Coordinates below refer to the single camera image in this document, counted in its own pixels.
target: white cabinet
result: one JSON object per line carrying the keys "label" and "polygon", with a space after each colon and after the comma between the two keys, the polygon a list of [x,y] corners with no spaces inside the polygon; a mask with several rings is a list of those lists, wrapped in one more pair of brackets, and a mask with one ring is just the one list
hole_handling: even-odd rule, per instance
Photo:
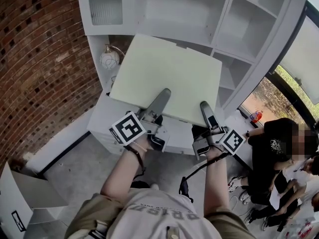
{"label": "white cabinet", "polygon": [[112,75],[101,67],[99,57],[108,35],[142,33],[222,61],[218,97],[227,116],[282,52],[305,1],[79,0],[79,4],[104,90]]}

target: concrete floor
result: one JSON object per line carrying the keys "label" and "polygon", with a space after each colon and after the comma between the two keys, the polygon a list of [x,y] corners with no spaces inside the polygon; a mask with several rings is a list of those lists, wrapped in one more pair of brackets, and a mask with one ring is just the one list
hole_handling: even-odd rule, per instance
{"label": "concrete floor", "polygon": [[[44,176],[69,206],[61,212],[59,221],[42,225],[43,231],[39,232],[38,238],[63,238],[66,226],[71,223],[82,203],[100,191],[118,159],[119,156],[109,153],[93,135],[90,135],[55,163]],[[198,165],[194,156],[153,151],[146,156],[147,170],[140,178],[148,183],[157,183],[161,190],[178,194],[182,176],[188,175]],[[227,171],[228,178],[245,173],[243,167],[233,157],[227,157]],[[194,206],[197,212],[203,215],[205,171],[200,171],[190,178],[188,185]],[[231,194],[231,197],[239,197],[241,192],[242,189],[239,188]],[[232,207],[236,201],[235,197],[231,199]],[[233,212],[245,219],[247,211],[252,206],[252,204],[244,206],[238,202]],[[256,238],[277,238],[279,233],[276,229],[267,228],[262,232],[261,223],[262,220],[258,220],[249,226],[249,230]]]}

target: person in black t-shirt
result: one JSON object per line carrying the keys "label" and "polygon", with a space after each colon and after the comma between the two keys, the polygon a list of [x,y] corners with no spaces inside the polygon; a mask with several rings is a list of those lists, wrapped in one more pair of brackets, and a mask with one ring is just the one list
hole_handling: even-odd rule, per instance
{"label": "person in black t-shirt", "polygon": [[240,186],[249,186],[248,189],[255,193],[272,191],[283,168],[311,157],[319,145],[315,132],[288,118],[268,121],[245,137],[253,147],[253,172],[244,178],[232,178],[228,184],[229,192]]}

